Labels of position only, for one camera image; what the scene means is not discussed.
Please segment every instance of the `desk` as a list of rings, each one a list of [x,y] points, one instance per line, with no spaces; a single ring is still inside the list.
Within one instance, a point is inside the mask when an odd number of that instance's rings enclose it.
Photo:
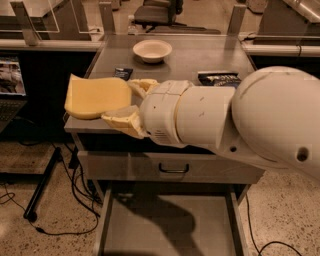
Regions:
[[[163,63],[134,56],[133,45],[149,38],[172,45]],[[253,71],[236,38],[208,35],[110,36],[89,78],[113,76],[116,67],[133,68],[131,78],[195,85],[198,71],[235,70],[240,78]],[[86,177],[104,197],[94,255],[248,255],[238,203],[263,170],[195,147],[137,140],[100,119],[69,117],[65,130]],[[106,192],[102,180],[111,181]]]

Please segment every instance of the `office chair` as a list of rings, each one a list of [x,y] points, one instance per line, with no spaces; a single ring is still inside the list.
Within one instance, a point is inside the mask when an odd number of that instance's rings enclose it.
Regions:
[[[144,29],[151,25],[147,32],[156,26],[186,26],[175,21],[176,15],[183,11],[182,6],[183,0],[144,0],[143,5],[134,13],[135,23],[142,25]]]

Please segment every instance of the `cable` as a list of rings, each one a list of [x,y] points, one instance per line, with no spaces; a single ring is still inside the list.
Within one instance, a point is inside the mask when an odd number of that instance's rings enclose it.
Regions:
[[[254,39],[257,38],[257,33],[256,32],[252,32],[252,33],[249,33],[245,38],[243,38],[240,42],[244,42],[244,41],[252,41]]]
[[[258,252],[258,256],[262,256],[262,252],[270,245],[272,244],[281,244],[281,245],[284,245],[288,248],[290,248],[291,250],[295,251],[297,253],[297,255],[299,256],[302,256],[302,254],[297,250],[295,249],[293,246],[289,245],[289,244],[286,244],[284,242],[280,242],[280,241],[271,241],[267,244],[265,244],[264,246],[262,246],[262,248],[259,250],[258,249],[258,246],[254,240],[254,237],[253,237],[253,231],[252,231],[252,226],[251,226],[251,217],[250,217],[250,203],[249,203],[249,198],[248,198],[248,195],[246,195],[246,200],[247,200],[247,214],[248,214],[248,224],[249,224],[249,231],[250,231],[250,237],[251,237],[251,240],[252,240],[252,243],[256,249],[256,251]]]
[[[8,192],[6,183],[1,184],[1,186],[3,186],[3,187],[4,187],[4,190],[6,191],[6,193],[5,193],[3,196],[1,196],[1,198],[3,198],[4,196],[9,197],[9,199],[8,199],[7,201],[5,201],[5,202],[3,202],[3,203],[1,203],[1,204],[5,204],[5,203],[7,203],[7,202],[9,202],[9,201],[11,200],[11,201],[14,202],[17,206],[19,206],[23,211],[25,211],[26,209],[25,209],[21,204],[19,204],[16,200],[13,199],[13,198],[16,196],[16,194],[13,193],[13,192]]]
[[[42,233],[42,234],[45,234],[45,235],[49,235],[49,236],[83,235],[83,234],[88,234],[88,233],[94,231],[94,230],[97,228],[98,223],[99,223],[99,219],[98,219],[98,218],[100,217],[100,215],[99,215],[98,213],[96,213],[96,212],[95,212],[95,209],[94,209],[94,203],[96,202],[97,199],[96,199],[94,196],[92,196],[91,194],[87,195],[87,194],[83,193],[83,192],[76,186],[76,184],[75,184],[75,174],[76,174],[76,171],[77,171],[77,170],[74,169],[73,175],[72,175],[72,177],[71,177],[70,174],[69,174],[69,172],[68,172],[68,168],[67,168],[67,166],[66,166],[66,163],[65,163],[65,161],[64,161],[64,158],[63,158],[62,154],[60,154],[60,156],[61,156],[61,160],[62,160],[64,169],[65,169],[65,171],[66,171],[66,173],[67,173],[67,176],[68,176],[68,178],[69,178],[70,181],[71,181],[72,194],[74,195],[74,197],[76,198],[76,200],[78,201],[79,204],[81,204],[83,207],[85,207],[87,210],[89,210],[91,213],[94,214],[95,219],[96,219],[96,224],[95,224],[94,227],[92,227],[91,229],[86,230],[86,231],[83,231],[83,232],[59,232],[59,233],[47,232],[47,231],[45,231],[43,228],[34,225],[34,224],[31,223],[30,221],[29,221],[29,224],[30,224],[32,227],[34,227],[35,230],[38,231],[39,233]],[[5,203],[7,203],[8,201],[11,200],[11,201],[14,202],[17,206],[19,206],[23,211],[25,211],[25,208],[24,208],[23,206],[21,206],[18,202],[16,202],[16,201],[13,199],[14,196],[15,196],[15,193],[13,193],[13,192],[8,192],[7,187],[6,187],[6,183],[2,183],[2,184],[0,184],[0,185],[4,186],[5,192],[6,192],[6,194],[0,196],[0,199],[4,198],[4,197],[6,197],[6,196],[8,197],[8,199],[7,199],[6,201],[1,202],[0,204],[5,204]],[[76,195],[76,193],[75,193],[75,190],[77,190],[79,193],[81,193],[81,194],[84,195],[87,199],[89,199],[89,200],[91,201],[91,208],[90,208],[89,206],[87,206],[86,204],[84,204],[84,203],[77,197],[77,195]]]

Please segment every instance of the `computer monitor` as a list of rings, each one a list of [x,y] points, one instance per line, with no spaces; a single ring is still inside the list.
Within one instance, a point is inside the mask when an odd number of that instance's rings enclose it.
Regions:
[[[0,55],[0,97],[26,96],[18,56]]]

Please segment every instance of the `white bowl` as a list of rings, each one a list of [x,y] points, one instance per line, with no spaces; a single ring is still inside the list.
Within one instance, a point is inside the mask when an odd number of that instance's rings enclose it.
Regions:
[[[133,47],[133,52],[146,63],[158,63],[171,51],[171,45],[161,40],[144,40]]]

